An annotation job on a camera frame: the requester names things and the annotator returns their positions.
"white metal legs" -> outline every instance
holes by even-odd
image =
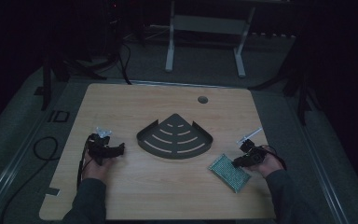
[[[175,2],[171,1],[171,20],[170,20],[170,45],[168,46],[167,62],[165,63],[165,71],[171,72],[173,68],[173,54],[175,52],[175,45],[173,44],[173,24],[174,24],[174,10]]]
[[[255,8],[252,7],[247,21],[225,20],[215,18],[190,17],[184,15],[175,15],[174,1],[171,1],[171,20],[170,20],[170,44],[168,46],[167,61],[165,71],[171,72],[173,68],[173,54],[175,45],[173,42],[173,32],[175,29],[211,32],[219,34],[241,35],[240,44],[234,49],[234,58],[237,65],[238,76],[245,77],[245,69],[241,57],[243,45],[248,35],[252,18],[255,14]]]

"table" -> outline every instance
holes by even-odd
[[[173,68],[173,54],[175,51],[173,34],[174,30],[186,30],[196,32],[209,32],[218,34],[240,35],[241,41],[234,49],[234,59],[237,65],[239,77],[245,77],[245,69],[242,61],[242,49],[248,35],[252,18],[255,14],[255,7],[251,7],[247,13],[246,20],[218,19],[197,16],[178,15],[174,9],[175,1],[171,1],[170,18],[170,43],[168,46],[167,61],[165,71],[171,72]]]
[[[198,101],[208,98],[207,104]],[[211,148],[190,159],[156,157],[137,144],[136,134],[177,113],[196,121],[213,137]],[[91,84],[50,183],[40,217],[62,219],[76,196],[76,175],[84,143],[99,126],[112,130],[111,147],[125,143],[125,154],[109,173],[107,219],[240,219],[275,217],[269,189],[258,173],[234,193],[208,170],[220,155],[243,155],[236,141],[261,126],[247,90],[207,87]],[[264,132],[252,138],[266,144]]]

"gray sleeve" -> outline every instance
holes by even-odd
[[[65,215],[65,224],[97,224],[105,223],[106,185],[98,179],[84,179],[72,203],[72,209]]]
[[[266,181],[279,224],[322,223],[286,171],[275,171],[266,177]]]

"round hole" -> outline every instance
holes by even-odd
[[[200,96],[199,97],[199,102],[201,104],[206,104],[206,103],[208,103],[208,98],[206,96]]]

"quarter-circle tray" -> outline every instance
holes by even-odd
[[[213,138],[196,122],[187,123],[178,114],[158,124],[158,119],[136,135],[145,151],[165,159],[181,160],[199,156],[211,148]]]

